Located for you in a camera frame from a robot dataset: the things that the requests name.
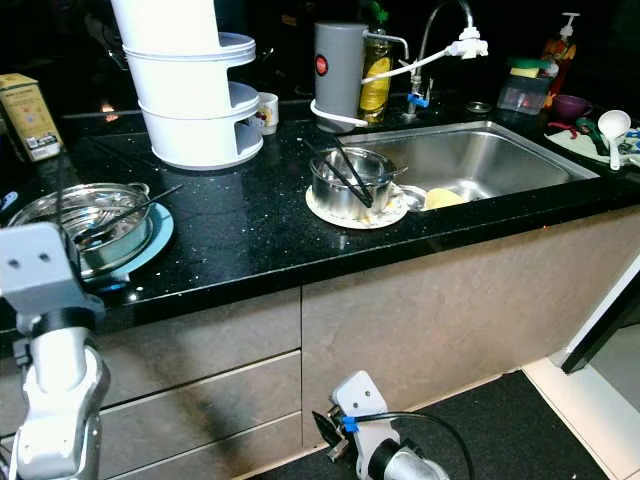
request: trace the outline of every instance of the gray water filter pitcher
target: gray water filter pitcher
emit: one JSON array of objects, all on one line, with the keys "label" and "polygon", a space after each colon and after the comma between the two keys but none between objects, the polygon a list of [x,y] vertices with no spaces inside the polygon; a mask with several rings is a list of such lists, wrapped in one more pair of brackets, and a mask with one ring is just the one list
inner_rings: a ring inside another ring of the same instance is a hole
[{"label": "gray water filter pitcher", "polygon": [[[363,36],[367,26],[360,23],[315,24],[316,107],[323,112],[355,118],[358,113],[360,81],[364,63]],[[318,117],[318,128],[342,133],[354,125]]]}]

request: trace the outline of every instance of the dish soap bottle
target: dish soap bottle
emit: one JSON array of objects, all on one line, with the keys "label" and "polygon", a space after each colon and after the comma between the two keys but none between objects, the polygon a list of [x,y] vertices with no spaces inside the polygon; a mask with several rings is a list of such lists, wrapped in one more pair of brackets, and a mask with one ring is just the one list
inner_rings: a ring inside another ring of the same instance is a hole
[{"label": "dish soap bottle", "polygon": [[562,84],[571,66],[571,61],[576,56],[576,45],[571,40],[571,36],[573,35],[572,22],[573,19],[579,17],[580,14],[564,12],[562,15],[569,17],[567,24],[560,29],[559,38],[552,38],[547,41],[542,54],[543,60],[552,60],[558,66],[556,76],[551,82],[547,98],[544,102],[545,108],[551,107],[553,99],[562,88]]},{"label": "dish soap bottle", "polygon": [[[384,24],[389,14],[380,7],[378,2],[372,2],[371,8],[376,19],[376,26],[371,33],[385,35]],[[391,70],[391,44],[388,40],[367,38],[365,41],[364,71],[365,77],[373,77]],[[358,117],[370,124],[380,123],[384,119],[387,108],[391,78],[382,78],[362,86]]]}]

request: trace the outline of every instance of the purple bowl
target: purple bowl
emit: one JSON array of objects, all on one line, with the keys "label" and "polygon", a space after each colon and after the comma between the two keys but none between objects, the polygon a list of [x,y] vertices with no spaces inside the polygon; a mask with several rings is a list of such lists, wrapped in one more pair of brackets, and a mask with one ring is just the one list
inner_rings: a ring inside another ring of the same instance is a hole
[{"label": "purple bowl", "polygon": [[572,124],[577,118],[591,113],[591,102],[573,95],[556,95],[552,112],[556,120]]}]

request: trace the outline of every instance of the faucet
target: faucet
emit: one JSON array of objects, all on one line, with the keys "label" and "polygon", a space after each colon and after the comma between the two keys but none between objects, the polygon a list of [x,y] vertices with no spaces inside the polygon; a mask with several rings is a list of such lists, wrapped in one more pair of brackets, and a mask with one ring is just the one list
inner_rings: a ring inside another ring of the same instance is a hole
[{"label": "faucet", "polygon": [[[424,35],[422,36],[422,43],[420,45],[420,53],[418,54],[418,58],[416,62],[420,62],[425,58],[424,56],[427,50],[427,38],[429,37],[429,31],[431,30],[431,25],[433,24],[433,20],[436,18],[436,15],[440,11],[440,8],[452,2],[457,3],[458,5],[460,5],[460,8],[462,8],[465,16],[466,25],[467,25],[464,31],[462,32],[462,34],[460,35],[459,39],[467,40],[467,39],[474,39],[474,38],[477,39],[480,37],[478,30],[473,26],[473,15],[471,14],[471,8],[469,8],[469,4],[466,2],[466,0],[442,0],[438,5],[436,5],[436,8],[433,9],[433,11],[431,12],[431,15],[429,16],[429,19],[427,20],[427,25],[424,29]],[[478,51],[477,53],[480,55],[486,55],[487,54],[486,47],[484,52]],[[463,59],[474,58],[474,57],[475,57],[475,54],[473,56],[462,56]],[[426,95],[422,95],[420,91],[422,87],[422,76],[421,76],[422,67],[423,65],[420,65],[411,71],[411,93],[409,93],[407,97],[409,104],[407,107],[407,112],[404,114],[405,118],[408,118],[408,119],[415,118],[416,107],[418,106],[427,107],[429,105],[431,87],[433,85],[433,81],[430,80],[429,88],[427,90]]]}]

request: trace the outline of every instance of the stainless steel pot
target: stainless steel pot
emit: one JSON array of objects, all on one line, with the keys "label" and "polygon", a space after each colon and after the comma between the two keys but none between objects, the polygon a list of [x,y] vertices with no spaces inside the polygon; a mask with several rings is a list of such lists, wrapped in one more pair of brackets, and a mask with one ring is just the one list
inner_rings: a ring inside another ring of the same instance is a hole
[{"label": "stainless steel pot", "polygon": [[[91,183],[62,191],[62,227],[71,238],[89,227],[101,225],[129,208],[149,200],[144,183]],[[150,207],[134,212],[101,235],[99,240],[78,245],[84,278],[114,270],[147,245],[153,225]],[[56,221],[56,194],[31,202],[10,220],[9,225]]]},{"label": "stainless steel pot", "polygon": [[[400,173],[384,155],[359,147],[343,149],[373,199],[367,208],[320,159],[309,162],[313,179],[311,189],[316,205],[339,218],[360,219],[382,212],[389,202],[391,181]],[[337,150],[325,153],[325,159],[342,173],[351,185],[358,182]]]}]

